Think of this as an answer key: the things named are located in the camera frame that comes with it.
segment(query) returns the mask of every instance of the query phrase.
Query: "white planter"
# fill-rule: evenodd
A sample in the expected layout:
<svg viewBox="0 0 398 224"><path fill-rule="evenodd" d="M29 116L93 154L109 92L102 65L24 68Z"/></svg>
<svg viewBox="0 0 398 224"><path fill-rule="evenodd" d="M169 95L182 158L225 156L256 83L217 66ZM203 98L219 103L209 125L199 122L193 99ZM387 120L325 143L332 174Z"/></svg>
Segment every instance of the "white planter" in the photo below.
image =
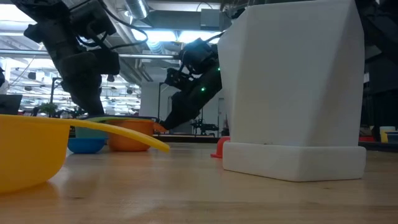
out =
<svg viewBox="0 0 398 224"><path fill-rule="evenodd" d="M293 181L361 178L364 37L354 1L249 7L218 51L231 133L225 169ZM237 164L243 157L250 160ZM318 162L301 169L308 161ZM270 162L285 174L263 169Z"/></svg>

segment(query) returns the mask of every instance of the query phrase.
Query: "yellow bowl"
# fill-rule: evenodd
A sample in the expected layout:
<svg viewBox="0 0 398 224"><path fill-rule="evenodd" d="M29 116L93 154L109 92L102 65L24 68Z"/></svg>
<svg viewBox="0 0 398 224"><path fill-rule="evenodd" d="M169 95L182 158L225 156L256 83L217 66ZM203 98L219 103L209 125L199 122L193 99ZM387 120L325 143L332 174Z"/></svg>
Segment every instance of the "yellow bowl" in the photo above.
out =
<svg viewBox="0 0 398 224"><path fill-rule="evenodd" d="M0 115L0 193L41 184L65 160L70 126L99 129L168 151L169 146L126 128L75 119Z"/></svg>

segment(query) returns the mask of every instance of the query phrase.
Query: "desk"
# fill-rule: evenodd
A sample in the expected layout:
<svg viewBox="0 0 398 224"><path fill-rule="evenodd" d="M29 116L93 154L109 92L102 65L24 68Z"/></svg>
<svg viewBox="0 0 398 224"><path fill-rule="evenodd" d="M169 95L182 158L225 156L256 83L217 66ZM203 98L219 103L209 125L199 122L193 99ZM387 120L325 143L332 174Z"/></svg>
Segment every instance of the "desk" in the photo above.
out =
<svg viewBox="0 0 398 224"><path fill-rule="evenodd" d="M0 223L398 222L398 154L368 152L363 180L292 183L223 170L215 147L69 155L47 184L0 195Z"/></svg>

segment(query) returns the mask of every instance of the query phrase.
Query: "orange bowl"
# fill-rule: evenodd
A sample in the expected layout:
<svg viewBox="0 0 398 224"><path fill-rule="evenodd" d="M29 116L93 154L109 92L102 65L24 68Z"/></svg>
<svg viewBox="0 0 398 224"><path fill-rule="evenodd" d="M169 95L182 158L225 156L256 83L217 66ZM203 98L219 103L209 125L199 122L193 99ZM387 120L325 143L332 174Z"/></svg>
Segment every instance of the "orange bowl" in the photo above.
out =
<svg viewBox="0 0 398 224"><path fill-rule="evenodd" d="M140 133L151 137L154 133L155 122L149 119L111 120L108 121L108 123L122 128L139 131ZM140 152L146 151L150 148L147 144L113 133L109 133L108 145L112 151L122 152Z"/></svg>

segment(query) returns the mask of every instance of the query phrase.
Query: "ceiling light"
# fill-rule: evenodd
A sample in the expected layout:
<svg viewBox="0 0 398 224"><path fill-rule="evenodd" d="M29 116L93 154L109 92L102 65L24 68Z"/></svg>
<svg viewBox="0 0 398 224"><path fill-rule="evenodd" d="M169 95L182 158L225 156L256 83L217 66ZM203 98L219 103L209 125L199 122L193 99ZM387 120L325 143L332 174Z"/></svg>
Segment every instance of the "ceiling light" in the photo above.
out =
<svg viewBox="0 0 398 224"><path fill-rule="evenodd" d="M145 35L134 29L131 30L136 40L145 40ZM152 42L160 41L177 41L177 37L171 30L145 30L148 35L148 40Z"/></svg>
<svg viewBox="0 0 398 224"><path fill-rule="evenodd" d="M38 94L35 94L35 93L28 93L28 94L25 94L25 93L18 93L18 94L22 94L23 96L33 96L33 97L41 97L41 98L50 98L51 97L51 95L50 94L41 94L41 93L38 93ZM69 94L68 95L66 95L66 94L54 94L54 96L70 96Z"/></svg>
<svg viewBox="0 0 398 224"><path fill-rule="evenodd" d="M115 86L102 86L103 90L117 90Z"/></svg>
<svg viewBox="0 0 398 224"><path fill-rule="evenodd" d="M136 96L101 96L101 100L110 100L110 99L115 99L115 100L138 100Z"/></svg>
<svg viewBox="0 0 398 224"><path fill-rule="evenodd" d="M221 32L210 32L210 31L183 31L178 38L179 42L190 43L196 40L197 38L201 38L202 40L207 40L210 37L214 37L215 35L220 34ZM212 40L210 43L216 44L218 42L218 38Z"/></svg>
<svg viewBox="0 0 398 224"><path fill-rule="evenodd" d="M0 32L0 35L7 35L7 36L23 36L24 33L21 33L21 32Z"/></svg>
<svg viewBox="0 0 398 224"><path fill-rule="evenodd" d="M35 58L30 63L30 68L53 68L53 69L55 69L55 65L51 59Z"/></svg>
<svg viewBox="0 0 398 224"><path fill-rule="evenodd" d="M36 23L13 4L0 4L0 21Z"/></svg>

